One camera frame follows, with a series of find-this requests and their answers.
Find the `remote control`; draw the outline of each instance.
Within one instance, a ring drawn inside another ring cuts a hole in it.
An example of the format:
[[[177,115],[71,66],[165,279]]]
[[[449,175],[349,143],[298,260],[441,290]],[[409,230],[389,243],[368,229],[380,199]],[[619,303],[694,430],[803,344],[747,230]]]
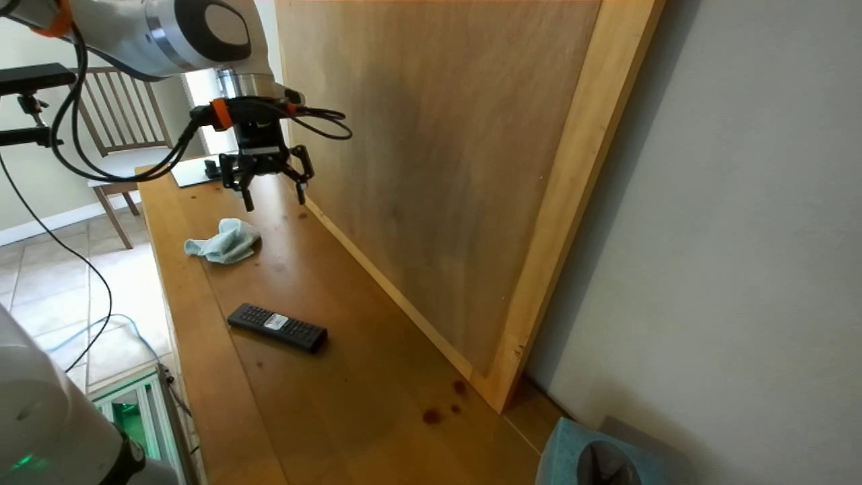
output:
[[[231,325],[242,325],[242,329],[274,336],[279,341],[297,344],[308,352],[314,352],[328,336],[328,331],[321,325],[285,318],[255,303],[239,303],[226,319]]]

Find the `wood grain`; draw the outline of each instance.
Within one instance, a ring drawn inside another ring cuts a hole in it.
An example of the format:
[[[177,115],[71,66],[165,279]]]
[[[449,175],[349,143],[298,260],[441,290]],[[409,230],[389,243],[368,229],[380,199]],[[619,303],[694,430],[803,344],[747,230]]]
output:
[[[141,195],[165,298],[173,313],[180,372],[182,381],[188,381],[185,393],[208,478],[238,485],[285,482],[208,274],[200,260],[180,249],[180,243],[191,233],[188,216],[197,216],[177,210],[188,194],[173,190],[169,182],[168,177],[141,182]]]
[[[547,393],[527,377],[511,391],[503,412],[506,423],[541,451],[560,416],[568,416]]]
[[[143,187],[211,482],[234,482],[250,462],[266,477],[254,468],[244,482],[533,482],[535,449],[293,205],[292,182],[255,177],[254,195],[242,212],[219,186]],[[261,230],[250,260],[208,265],[180,253],[219,217]],[[321,323],[331,341],[308,354],[228,331],[223,315],[239,302]]]
[[[321,217],[503,410],[659,0],[285,0],[282,78],[344,109],[305,135]]]
[[[279,5],[285,80],[349,113],[313,199],[486,372],[565,124],[596,0]]]
[[[531,248],[508,298],[503,331],[487,375],[471,381],[503,410],[525,365],[558,272],[589,202],[635,84],[663,0],[603,0],[589,51],[568,106],[550,182],[535,212]]]

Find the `wooden table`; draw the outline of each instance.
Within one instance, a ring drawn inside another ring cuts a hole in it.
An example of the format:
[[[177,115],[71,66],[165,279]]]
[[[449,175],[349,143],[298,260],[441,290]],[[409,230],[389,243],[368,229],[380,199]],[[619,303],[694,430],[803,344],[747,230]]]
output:
[[[533,482],[556,416],[533,410],[547,404],[531,393],[496,414],[282,177],[255,177],[250,190],[244,212],[219,182],[141,186],[208,478]],[[215,233],[219,217],[254,224],[258,256],[208,265],[180,249]],[[223,318],[242,302],[321,323],[328,344],[308,354],[231,331]]]

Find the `crumpled cloth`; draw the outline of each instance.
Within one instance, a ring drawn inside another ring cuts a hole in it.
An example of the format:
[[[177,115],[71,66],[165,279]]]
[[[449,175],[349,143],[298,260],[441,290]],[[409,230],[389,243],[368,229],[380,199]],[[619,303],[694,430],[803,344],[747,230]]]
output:
[[[220,217],[219,233],[211,240],[185,240],[182,249],[188,256],[203,256],[211,263],[238,263],[254,256],[254,243],[258,243],[261,233],[239,221],[239,217]]]

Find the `cable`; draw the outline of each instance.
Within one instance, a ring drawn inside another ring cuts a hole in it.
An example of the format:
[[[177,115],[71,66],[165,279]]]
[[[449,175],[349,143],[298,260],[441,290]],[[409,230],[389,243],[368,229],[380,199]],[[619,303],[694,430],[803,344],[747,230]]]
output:
[[[271,109],[274,115],[282,115],[282,104],[271,104],[271,101],[254,100],[254,96],[244,96],[244,101],[258,104],[265,109]],[[301,115],[305,117],[325,117],[328,124],[340,127],[341,131],[323,131],[323,129],[301,120]],[[289,113],[289,117],[293,124],[325,137],[325,139],[349,139],[354,137],[354,129],[347,124],[341,124],[344,113],[340,113],[340,109],[323,109],[323,106],[298,104],[297,113]]]
[[[67,243],[63,243],[63,240],[42,224],[42,217],[30,206],[26,195],[21,194],[21,187],[15,186],[15,181],[11,177],[3,155],[0,155],[0,168],[3,168],[3,175],[5,175],[5,181],[7,181],[7,186],[14,187],[14,194],[19,195],[19,202],[24,205],[24,210],[33,216],[33,221],[36,221],[59,248],[65,248],[71,256],[75,256],[81,263],[85,263],[85,265],[91,269],[91,274],[100,276],[100,283],[103,283],[103,288],[104,288],[104,294],[107,294],[107,313],[100,318],[103,325],[100,325],[100,331],[85,341],[85,346],[75,354],[75,361],[65,365],[65,372],[71,372],[71,369],[75,369],[75,365],[84,361],[84,354],[91,349],[91,344],[104,334],[107,319],[110,319],[110,315],[114,315],[114,288],[110,288],[110,283],[104,279],[104,274],[103,274],[84,253],[79,253],[75,248],[71,248]]]
[[[188,407],[188,404],[180,399],[180,393],[176,391],[176,377],[173,377],[169,369],[161,362],[161,354],[160,354],[156,346],[141,334],[138,319],[129,318],[129,315],[125,315],[125,313],[114,313],[114,318],[121,318],[121,319],[110,319],[114,325],[133,329],[133,336],[153,354],[160,372],[165,375],[165,381],[168,381],[168,387],[169,387],[173,402],[176,402],[188,416],[195,416],[195,414],[191,414],[191,407]],[[90,325],[84,325],[81,331],[71,334],[71,336],[63,338],[59,344],[42,346],[42,349],[45,349],[45,352],[56,352],[59,346],[75,341],[84,331],[90,331],[91,325],[100,325],[100,323],[103,323],[103,318],[94,319],[94,323],[90,323]]]
[[[90,49],[85,49],[85,40],[81,34],[81,30],[73,24],[73,45],[75,45],[75,63],[79,63],[79,74],[75,74],[75,84],[71,88],[71,93],[63,100],[53,120],[50,120],[50,151],[53,155],[59,158],[63,167],[67,167],[71,171],[81,175],[81,177],[90,177],[90,181],[107,181],[107,182],[138,182],[138,181],[153,181],[153,177],[161,177],[168,175],[185,152],[195,131],[205,124],[205,113],[195,113],[191,120],[185,124],[185,129],[180,131],[177,143],[173,144],[173,151],[156,162],[153,167],[149,167],[145,171],[141,175],[114,175],[114,171],[104,171],[100,168],[84,151],[81,144],[81,92],[84,92],[84,80],[85,80],[85,66],[90,66]],[[73,109],[73,144],[75,144],[75,152],[81,155],[81,162],[90,167],[90,168],[81,168],[75,167],[63,151],[59,151],[59,127],[67,115],[67,109]]]
[[[21,5],[21,0],[7,0],[7,3],[0,7],[0,15],[14,12],[19,5]]]

